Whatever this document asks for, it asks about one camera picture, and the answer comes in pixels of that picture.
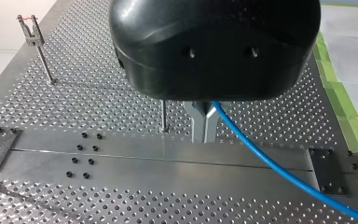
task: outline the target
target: perforated metal table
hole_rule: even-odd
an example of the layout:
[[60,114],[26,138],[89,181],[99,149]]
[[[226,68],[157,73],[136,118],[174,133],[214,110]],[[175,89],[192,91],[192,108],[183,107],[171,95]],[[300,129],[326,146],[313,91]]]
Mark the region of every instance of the perforated metal table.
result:
[[[193,144],[190,117],[168,102],[161,133],[159,102],[118,65],[108,3],[58,0],[41,22],[55,86],[27,46],[0,76],[0,126],[22,129],[0,170],[0,223],[356,223],[271,171],[223,121],[216,143]],[[313,57],[289,92],[228,114],[312,186],[306,149],[348,150]],[[358,209],[358,173],[340,164],[351,194],[335,198]]]

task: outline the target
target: hole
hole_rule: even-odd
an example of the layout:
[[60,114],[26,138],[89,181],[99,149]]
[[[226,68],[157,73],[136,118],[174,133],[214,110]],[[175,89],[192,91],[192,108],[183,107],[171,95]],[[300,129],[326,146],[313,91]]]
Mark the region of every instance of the hole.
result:
[[190,59],[194,59],[196,57],[196,51],[190,47],[184,48],[182,50],[182,54]]

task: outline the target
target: blue cable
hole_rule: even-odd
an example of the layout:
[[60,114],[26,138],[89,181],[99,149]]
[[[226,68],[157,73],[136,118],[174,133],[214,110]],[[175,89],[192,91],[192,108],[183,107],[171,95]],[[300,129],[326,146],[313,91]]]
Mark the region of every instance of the blue cable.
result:
[[217,112],[219,113],[220,117],[226,123],[226,125],[240,138],[240,140],[252,150],[252,152],[266,165],[268,165],[272,170],[276,173],[284,177],[286,180],[290,181],[292,184],[296,185],[300,189],[306,191],[309,195],[315,197],[319,201],[326,203],[333,208],[341,211],[342,213],[353,217],[358,220],[358,212],[350,209],[347,205],[343,203],[339,203],[336,200],[328,197],[327,195],[321,193],[320,191],[314,189],[313,187],[309,186],[308,184],[304,183],[294,175],[290,174],[284,168],[282,168],[278,163],[273,161],[269,156],[267,156],[260,148],[258,148],[249,138],[245,136],[241,132],[241,130],[234,124],[234,122],[228,117],[225,111],[222,109],[222,106],[219,102],[213,101],[213,106],[216,108]]

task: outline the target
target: vertical rod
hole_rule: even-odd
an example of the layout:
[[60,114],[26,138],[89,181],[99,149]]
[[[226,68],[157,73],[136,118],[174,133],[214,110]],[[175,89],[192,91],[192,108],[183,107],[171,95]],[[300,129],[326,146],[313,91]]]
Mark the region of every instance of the vertical rod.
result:
[[45,72],[46,75],[48,76],[48,82],[50,84],[54,84],[54,79],[51,76],[50,70],[48,69],[48,64],[46,62],[45,56],[43,55],[43,51],[40,47],[36,47],[36,48],[37,48],[37,52],[39,53],[40,61],[42,61],[43,67],[45,67]]
[[161,131],[166,133],[167,129],[167,103],[161,100]]

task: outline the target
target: black robot housing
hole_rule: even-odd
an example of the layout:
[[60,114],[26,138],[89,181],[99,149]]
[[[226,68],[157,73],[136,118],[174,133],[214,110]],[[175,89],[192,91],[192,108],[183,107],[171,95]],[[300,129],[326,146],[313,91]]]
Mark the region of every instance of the black robot housing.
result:
[[260,100],[298,80],[318,0],[113,0],[109,23],[130,84],[167,100]]

